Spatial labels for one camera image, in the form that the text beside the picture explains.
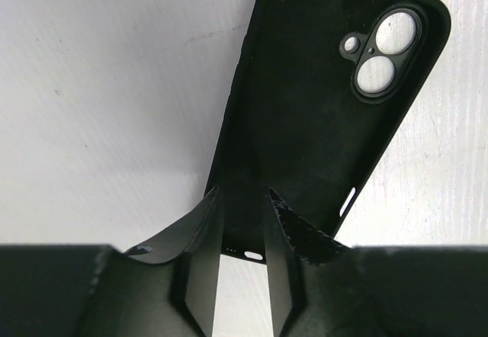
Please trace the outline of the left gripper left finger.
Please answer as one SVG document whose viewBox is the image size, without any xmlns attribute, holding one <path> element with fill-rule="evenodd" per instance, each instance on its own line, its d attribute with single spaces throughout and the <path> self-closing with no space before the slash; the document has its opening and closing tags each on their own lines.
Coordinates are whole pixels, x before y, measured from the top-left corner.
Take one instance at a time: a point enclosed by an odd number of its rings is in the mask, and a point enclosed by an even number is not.
<svg viewBox="0 0 488 337">
<path fill-rule="evenodd" d="M 1 248 L 3 336 L 209 336 L 223 201 L 119 252 L 106 245 Z"/>
</svg>

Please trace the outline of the black phone case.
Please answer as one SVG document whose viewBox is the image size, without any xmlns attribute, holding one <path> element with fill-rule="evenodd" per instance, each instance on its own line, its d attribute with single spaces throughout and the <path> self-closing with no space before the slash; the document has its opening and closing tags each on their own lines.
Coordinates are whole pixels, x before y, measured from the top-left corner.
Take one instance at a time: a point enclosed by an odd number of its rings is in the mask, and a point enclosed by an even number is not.
<svg viewBox="0 0 488 337">
<path fill-rule="evenodd" d="M 416 22 L 413 43 L 386 89 L 367 92 L 358 70 L 396 12 Z M 440 0 L 255 0 L 207 182 L 223 193 L 221 252 L 265 262 L 268 191 L 334 236 L 450 30 Z"/>
</svg>

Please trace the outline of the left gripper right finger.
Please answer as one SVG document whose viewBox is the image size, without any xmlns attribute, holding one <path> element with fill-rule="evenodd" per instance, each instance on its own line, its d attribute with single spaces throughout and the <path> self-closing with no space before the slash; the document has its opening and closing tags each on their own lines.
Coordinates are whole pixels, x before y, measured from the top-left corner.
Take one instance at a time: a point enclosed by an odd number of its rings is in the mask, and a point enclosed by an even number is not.
<svg viewBox="0 0 488 337">
<path fill-rule="evenodd" d="M 484 246 L 344 246 L 267 194 L 276 336 L 485 336 Z"/>
</svg>

